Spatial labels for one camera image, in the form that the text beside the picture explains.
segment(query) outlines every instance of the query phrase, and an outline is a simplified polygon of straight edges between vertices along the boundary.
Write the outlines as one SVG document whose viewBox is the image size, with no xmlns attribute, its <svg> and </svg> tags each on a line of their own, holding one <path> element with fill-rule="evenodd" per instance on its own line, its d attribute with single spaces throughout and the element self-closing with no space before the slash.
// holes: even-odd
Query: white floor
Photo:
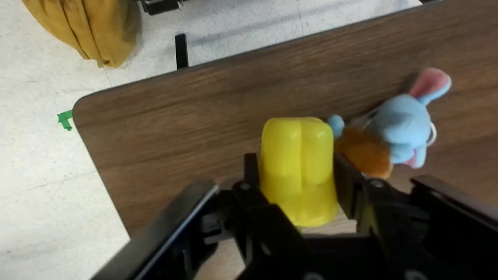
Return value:
<svg viewBox="0 0 498 280">
<path fill-rule="evenodd" d="M 175 71 L 175 34 L 190 63 L 267 46 L 419 4 L 418 0 L 192 0 L 144 13 L 134 55 L 99 68 L 53 38 L 19 0 L 0 1 L 0 278 L 89 278 L 127 241 L 78 135 L 58 113 L 102 88 Z"/>
</svg>

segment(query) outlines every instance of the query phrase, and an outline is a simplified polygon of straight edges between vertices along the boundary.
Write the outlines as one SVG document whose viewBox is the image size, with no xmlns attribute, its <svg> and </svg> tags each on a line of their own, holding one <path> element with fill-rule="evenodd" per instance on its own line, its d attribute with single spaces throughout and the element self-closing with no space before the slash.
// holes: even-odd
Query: wooden table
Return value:
<svg viewBox="0 0 498 280">
<path fill-rule="evenodd" d="M 424 66 L 452 93 L 432 113 L 430 172 L 498 203 L 498 1 L 446 0 L 388 17 L 109 88 L 75 121 L 131 234 L 190 180 L 240 177 L 271 116 L 354 116 L 394 96 Z"/>
</svg>

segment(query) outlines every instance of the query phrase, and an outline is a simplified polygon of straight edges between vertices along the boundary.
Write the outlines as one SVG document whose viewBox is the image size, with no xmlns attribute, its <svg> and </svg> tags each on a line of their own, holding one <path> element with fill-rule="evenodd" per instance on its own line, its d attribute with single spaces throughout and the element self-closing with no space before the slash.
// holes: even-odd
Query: blue stuffed bunny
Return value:
<svg viewBox="0 0 498 280">
<path fill-rule="evenodd" d="M 436 139 L 436 125 L 427 105 L 446 94 L 452 87 L 452 77 L 438 68 L 421 73 L 410 93 L 385 101 L 374 111 L 352 119 L 349 124 L 369 129 L 380 135 L 390 149 L 393 164 L 421 167 L 425 163 L 427 147 Z M 346 127 L 340 115 L 332 115 L 329 122 L 335 136 L 341 136 Z"/>
</svg>

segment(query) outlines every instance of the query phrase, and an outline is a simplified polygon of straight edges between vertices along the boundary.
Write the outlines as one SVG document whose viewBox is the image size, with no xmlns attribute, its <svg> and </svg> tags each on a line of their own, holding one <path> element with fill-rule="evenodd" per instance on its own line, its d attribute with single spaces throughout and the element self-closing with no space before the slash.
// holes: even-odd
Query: yellow plastic object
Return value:
<svg viewBox="0 0 498 280">
<path fill-rule="evenodd" d="M 273 118 L 262 136 L 262 191 L 298 227 L 318 227 L 338 209 L 334 135 L 320 118 Z"/>
</svg>

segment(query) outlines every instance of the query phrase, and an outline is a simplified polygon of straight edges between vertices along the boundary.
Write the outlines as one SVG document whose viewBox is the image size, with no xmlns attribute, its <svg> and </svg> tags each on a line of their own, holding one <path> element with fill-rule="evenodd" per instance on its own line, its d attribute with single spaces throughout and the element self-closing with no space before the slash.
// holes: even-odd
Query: black pole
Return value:
<svg viewBox="0 0 498 280">
<path fill-rule="evenodd" d="M 176 68 L 189 68 L 187 35 L 175 35 L 176 45 Z"/>
</svg>

